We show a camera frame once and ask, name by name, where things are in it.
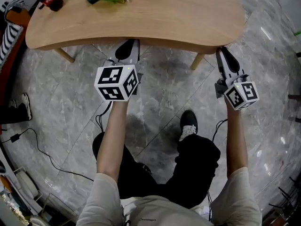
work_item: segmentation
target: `white t-shirt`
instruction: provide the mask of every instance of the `white t-shirt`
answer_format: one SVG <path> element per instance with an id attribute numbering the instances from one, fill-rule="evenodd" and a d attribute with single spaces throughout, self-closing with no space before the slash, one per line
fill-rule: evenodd
<path id="1" fill-rule="evenodd" d="M 247 168 L 233 172 L 212 202 L 212 223 L 160 196 L 120 200 L 116 182 L 97 173 L 77 226 L 259 226 L 261 213 L 251 193 Z"/>

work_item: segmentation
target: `wooden table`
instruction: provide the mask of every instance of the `wooden table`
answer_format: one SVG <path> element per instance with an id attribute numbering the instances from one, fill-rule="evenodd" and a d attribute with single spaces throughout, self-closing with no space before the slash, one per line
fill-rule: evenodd
<path id="1" fill-rule="evenodd" d="M 140 39 L 141 44 L 204 54 L 229 44 L 242 33 L 244 12 L 238 0 L 130 0 L 125 4 L 64 0 L 58 12 L 36 9 L 27 28 L 29 48 L 49 50 L 73 62 L 61 48 Z"/>

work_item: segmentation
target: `forearm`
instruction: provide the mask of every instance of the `forearm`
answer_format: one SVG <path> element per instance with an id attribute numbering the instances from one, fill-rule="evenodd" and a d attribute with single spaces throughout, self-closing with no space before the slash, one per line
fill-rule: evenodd
<path id="1" fill-rule="evenodd" d="M 126 134 L 128 102 L 114 102 L 98 155 L 97 172 L 104 173 L 116 182 L 122 161 Z"/>
<path id="2" fill-rule="evenodd" d="M 241 112 L 228 108 L 227 176 L 248 166 L 248 155 Z"/>

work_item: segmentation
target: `white shoelace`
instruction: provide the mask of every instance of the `white shoelace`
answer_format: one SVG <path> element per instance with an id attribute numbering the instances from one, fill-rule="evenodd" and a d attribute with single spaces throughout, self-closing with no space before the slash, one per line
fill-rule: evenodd
<path id="1" fill-rule="evenodd" d="M 196 134 L 196 127 L 194 125 L 183 126 L 183 133 L 182 133 L 179 141 L 183 141 L 185 139 L 185 137 L 192 135 L 192 134 Z"/>

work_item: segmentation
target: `white box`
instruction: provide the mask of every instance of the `white box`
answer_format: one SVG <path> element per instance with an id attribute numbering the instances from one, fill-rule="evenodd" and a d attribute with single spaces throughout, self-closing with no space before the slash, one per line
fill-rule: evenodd
<path id="1" fill-rule="evenodd" d="M 224 95 L 234 110 L 247 108 L 259 100 L 257 88 L 253 81 L 233 83 Z"/>
<path id="2" fill-rule="evenodd" d="M 107 101 L 128 101 L 139 81 L 135 65 L 99 67 L 94 87 Z"/>

